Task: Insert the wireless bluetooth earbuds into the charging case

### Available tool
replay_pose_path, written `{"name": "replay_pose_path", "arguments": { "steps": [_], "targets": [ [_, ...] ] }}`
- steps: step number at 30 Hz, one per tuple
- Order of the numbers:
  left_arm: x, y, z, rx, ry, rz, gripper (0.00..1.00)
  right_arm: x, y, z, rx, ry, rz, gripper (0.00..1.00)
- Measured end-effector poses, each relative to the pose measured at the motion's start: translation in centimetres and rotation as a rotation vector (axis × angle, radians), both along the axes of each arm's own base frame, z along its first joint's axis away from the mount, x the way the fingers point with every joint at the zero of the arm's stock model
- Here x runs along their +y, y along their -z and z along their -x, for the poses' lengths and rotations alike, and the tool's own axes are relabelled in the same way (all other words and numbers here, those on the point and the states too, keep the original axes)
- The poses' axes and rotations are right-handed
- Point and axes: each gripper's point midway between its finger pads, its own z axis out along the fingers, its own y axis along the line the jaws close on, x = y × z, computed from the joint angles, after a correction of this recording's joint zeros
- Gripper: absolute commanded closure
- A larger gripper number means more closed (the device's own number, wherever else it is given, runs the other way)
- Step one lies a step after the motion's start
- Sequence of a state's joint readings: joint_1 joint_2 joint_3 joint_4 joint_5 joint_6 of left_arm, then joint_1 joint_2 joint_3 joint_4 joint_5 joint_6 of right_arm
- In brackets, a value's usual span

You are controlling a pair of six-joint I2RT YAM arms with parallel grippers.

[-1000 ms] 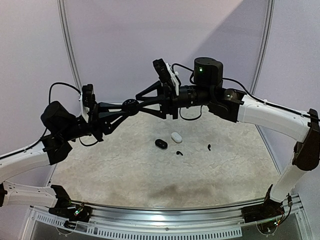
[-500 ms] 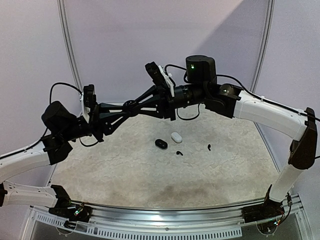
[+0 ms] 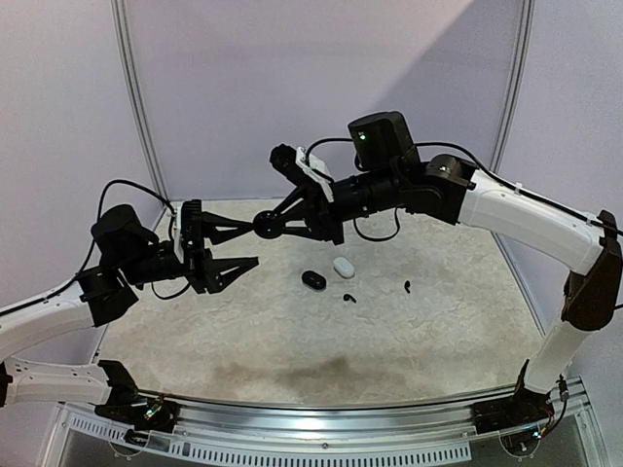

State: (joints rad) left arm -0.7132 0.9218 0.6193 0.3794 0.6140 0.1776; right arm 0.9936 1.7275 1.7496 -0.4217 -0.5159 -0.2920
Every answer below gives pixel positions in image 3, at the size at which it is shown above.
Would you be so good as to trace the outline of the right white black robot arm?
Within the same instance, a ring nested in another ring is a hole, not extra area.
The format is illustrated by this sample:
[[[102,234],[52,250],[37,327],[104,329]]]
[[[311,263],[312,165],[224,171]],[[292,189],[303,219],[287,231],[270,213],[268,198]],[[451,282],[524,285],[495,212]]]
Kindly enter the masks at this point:
[[[614,216],[580,213],[528,191],[455,144],[443,144],[440,155],[423,161],[421,145],[397,111],[351,122],[348,142],[360,172],[343,180],[333,179],[311,149],[272,150],[271,165],[294,190],[271,212],[267,236],[340,244],[345,222],[394,208],[510,237],[568,267],[560,318],[503,404],[510,423],[525,423],[586,337],[614,315],[622,278]]]

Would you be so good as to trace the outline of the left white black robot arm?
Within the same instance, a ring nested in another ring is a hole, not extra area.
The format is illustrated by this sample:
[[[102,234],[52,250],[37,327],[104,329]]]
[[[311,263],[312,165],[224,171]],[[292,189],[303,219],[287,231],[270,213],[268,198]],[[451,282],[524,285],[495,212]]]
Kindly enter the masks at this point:
[[[132,206],[108,209],[91,228],[100,251],[96,267],[49,295],[1,312],[1,403],[84,402],[108,408],[124,422],[145,412],[144,401],[123,364],[101,360],[70,365],[18,358],[29,347],[120,319],[136,291],[158,281],[183,278],[198,294],[216,294],[258,266],[255,257],[216,259],[205,243],[223,243],[251,232],[249,222],[202,210],[186,201],[175,216],[174,237],[162,241],[144,227]]]

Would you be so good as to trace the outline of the black oval charging case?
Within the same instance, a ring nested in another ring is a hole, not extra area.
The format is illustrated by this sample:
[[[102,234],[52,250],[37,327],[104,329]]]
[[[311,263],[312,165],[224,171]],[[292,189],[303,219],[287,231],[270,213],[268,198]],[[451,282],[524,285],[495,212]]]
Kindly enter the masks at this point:
[[[314,270],[305,270],[301,275],[301,279],[304,285],[314,291],[322,291],[326,289],[326,278]]]

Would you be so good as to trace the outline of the white earbud charging case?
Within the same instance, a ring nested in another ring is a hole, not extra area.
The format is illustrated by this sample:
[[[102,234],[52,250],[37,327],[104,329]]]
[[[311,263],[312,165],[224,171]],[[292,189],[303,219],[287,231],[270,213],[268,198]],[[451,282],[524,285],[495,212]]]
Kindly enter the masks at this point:
[[[332,262],[335,272],[342,278],[350,279],[355,276],[353,264],[345,257],[337,257]]]

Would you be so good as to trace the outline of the black round charging case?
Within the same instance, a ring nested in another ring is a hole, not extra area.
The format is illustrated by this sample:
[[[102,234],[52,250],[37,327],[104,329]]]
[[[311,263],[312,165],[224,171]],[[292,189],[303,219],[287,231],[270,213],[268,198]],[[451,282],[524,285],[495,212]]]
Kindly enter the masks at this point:
[[[275,239],[282,235],[283,224],[278,213],[272,210],[259,212],[253,219],[253,232],[264,239]]]

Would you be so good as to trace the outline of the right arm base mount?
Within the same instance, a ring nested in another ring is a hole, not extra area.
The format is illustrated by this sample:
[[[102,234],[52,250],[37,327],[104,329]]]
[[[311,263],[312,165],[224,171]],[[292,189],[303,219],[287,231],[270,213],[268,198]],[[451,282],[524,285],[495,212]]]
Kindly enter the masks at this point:
[[[510,396],[473,404],[471,421],[477,433],[483,434],[548,419],[554,412],[550,393],[528,389],[520,374]]]

